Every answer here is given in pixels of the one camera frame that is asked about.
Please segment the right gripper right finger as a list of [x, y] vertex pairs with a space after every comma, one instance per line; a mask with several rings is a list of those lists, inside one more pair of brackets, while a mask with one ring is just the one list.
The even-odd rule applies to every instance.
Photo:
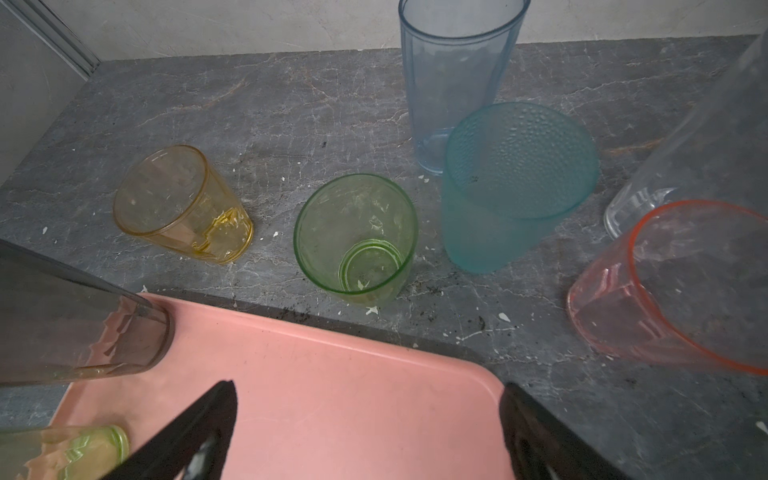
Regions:
[[517, 479], [628, 477], [515, 383], [504, 385], [499, 417]]

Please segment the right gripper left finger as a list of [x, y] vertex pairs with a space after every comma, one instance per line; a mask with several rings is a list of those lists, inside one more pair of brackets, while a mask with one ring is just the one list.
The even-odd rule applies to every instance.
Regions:
[[220, 381], [104, 477], [219, 480], [237, 411], [235, 383]]

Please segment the light green tall glass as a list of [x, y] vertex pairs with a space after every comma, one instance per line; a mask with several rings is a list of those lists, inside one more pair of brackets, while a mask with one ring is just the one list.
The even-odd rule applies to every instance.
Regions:
[[3, 479], [100, 479], [130, 453], [116, 425], [66, 426], [1, 434]]

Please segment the pink plastic tray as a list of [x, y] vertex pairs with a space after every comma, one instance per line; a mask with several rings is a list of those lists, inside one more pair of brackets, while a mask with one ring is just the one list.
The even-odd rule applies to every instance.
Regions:
[[468, 361], [154, 296], [165, 357], [66, 390], [56, 426], [113, 424], [139, 448], [215, 383], [238, 409], [227, 479], [509, 479], [502, 383]]

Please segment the dark grey tall glass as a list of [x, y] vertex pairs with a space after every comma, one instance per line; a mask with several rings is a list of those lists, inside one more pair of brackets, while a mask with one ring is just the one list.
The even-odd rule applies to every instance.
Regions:
[[1, 243], [1, 383], [70, 383], [154, 367], [170, 313], [94, 275]]

